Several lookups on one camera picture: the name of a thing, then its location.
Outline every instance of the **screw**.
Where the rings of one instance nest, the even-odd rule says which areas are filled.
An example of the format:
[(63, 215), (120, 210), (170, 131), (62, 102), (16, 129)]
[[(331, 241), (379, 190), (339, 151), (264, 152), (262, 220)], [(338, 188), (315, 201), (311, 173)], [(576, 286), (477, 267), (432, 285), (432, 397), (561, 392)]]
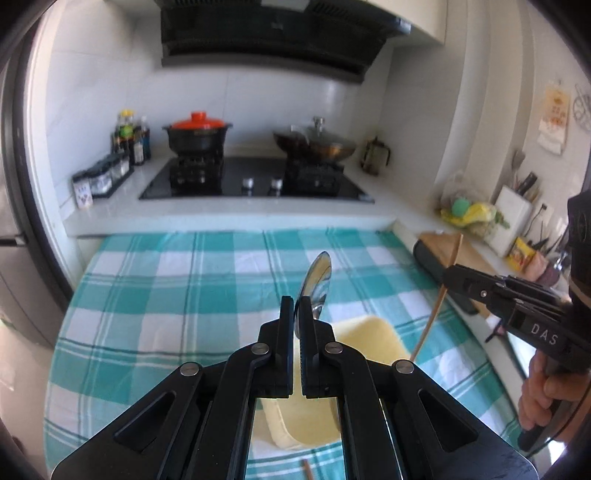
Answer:
[(269, 353), (269, 346), (266, 343), (255, 343), (252, 345), (251, 351), (255, 355), (265, 355)]
[(343, 352), (343, 346), (339, 342), (329, 342), (324, 346), (324, 351), (335, 355)]
[(400, 360), (396, 363), (396, 370), (398, 373), (408, 375), (414, 372), (414, 365), (408, 360)]
[(192, 377), (199, 372), (199, 365), (195, 362), (187, 362), (181, 365), (181, 375), (184, 377)]

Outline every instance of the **french press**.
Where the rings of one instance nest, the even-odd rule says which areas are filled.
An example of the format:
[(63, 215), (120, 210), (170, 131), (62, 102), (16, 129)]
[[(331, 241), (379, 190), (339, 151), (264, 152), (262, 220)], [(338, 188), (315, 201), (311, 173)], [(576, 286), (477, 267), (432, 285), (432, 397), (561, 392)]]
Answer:
[(365, 146), (361, 168), (365, 173), (378, 176), (382, 168), (390, 163), (390, 156), (392, 156), (392, 150), (375, 137)]

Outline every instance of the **countertop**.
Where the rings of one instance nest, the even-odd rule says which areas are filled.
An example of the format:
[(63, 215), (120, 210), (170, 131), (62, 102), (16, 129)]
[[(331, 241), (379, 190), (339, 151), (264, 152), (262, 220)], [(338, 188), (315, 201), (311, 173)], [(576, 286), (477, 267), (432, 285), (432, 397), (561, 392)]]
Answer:
[(75, 210), (64, 221), (68, 236), (115, 233), (229, 231), (291, 228), (385, 229), (397, 218), (403, 200), (381, 180), (346, 165), (346, 175), (372, 195), (375, 204), (333, 199), (244, 197), (139, 200), (139, 196), (173, 155), (152, 159), (110, 199)]

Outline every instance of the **green sponge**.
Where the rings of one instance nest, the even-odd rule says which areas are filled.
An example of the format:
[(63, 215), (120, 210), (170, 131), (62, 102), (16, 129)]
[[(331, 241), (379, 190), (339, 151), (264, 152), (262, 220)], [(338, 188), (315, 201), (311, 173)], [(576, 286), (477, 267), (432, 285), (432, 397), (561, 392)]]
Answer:
[(468, 199), (457, 199), (455, 202), (453, 202), (452, 205), (452, 215), (457, 218), (462, 218), (468, 211), (468, 208), (471, 207), (471, 205), (472, 203)]

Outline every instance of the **black stovetop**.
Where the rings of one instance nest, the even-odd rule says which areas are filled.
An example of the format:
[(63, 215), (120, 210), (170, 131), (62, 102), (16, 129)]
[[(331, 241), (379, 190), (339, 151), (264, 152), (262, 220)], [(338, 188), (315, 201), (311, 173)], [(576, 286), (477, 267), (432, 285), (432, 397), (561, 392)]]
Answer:
[[(192, 185), (178, 188), (171, 185), (170, 167), (178, 164), (178, 159), (170, 160), (166, 166), (150, 182), (140, 196), (140, 200), (157, 200), (177, 197), (299, 197), (336, 200), (353, 200), (374, 203), (374, 199), (361, 190), (344, 175), (340, 176), (340, 187), (336, 194), (318, 192), (298, 192), (297, 187), (284, 181), (281, 192), (271, 189), (271, 180), (283, 179), (287, 160), (284, 158), (256, 157), (225, 157), (223, 160), (223, 176), (220, 182), (205, 185)], [(252, 178), (254, 186), (251, 190), (242, 187), (243, 179)]]

